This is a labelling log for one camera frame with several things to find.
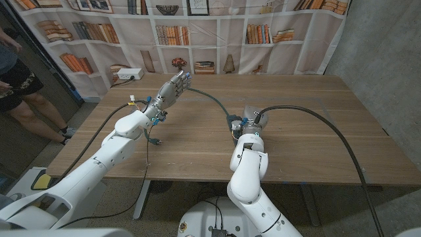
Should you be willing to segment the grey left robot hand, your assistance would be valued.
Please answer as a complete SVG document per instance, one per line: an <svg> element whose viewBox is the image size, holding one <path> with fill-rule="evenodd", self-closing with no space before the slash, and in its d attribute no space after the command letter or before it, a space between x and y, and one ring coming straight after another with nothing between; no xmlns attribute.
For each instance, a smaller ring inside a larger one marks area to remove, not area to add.
<svg viewBox="0 0 421 237"><path fill-rule="evenodd" d="M164 114L164 110L173 106L177 98L184 91L190 88L191 74L189 72L179 71L171 79L165 82L157 95L152 98L146 110L143 112L150 120L155 120Z"/></svg>

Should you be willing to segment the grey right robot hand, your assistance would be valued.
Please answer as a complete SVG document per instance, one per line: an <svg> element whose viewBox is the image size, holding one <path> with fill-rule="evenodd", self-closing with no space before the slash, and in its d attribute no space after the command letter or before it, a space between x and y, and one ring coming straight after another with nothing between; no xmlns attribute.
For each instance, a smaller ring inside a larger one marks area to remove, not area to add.
<svg viewBox="0 0 421 237"><path fill-rule="evenodd" d="M254 134L260 136L262 130L268 123L268 115L264 113L258 123L254 120L258 117L262 109L251 105L246 105L242 116L230 115L228 117L228 124L231 126L232 135L235 139L239 139L244 134Z"/></svg>

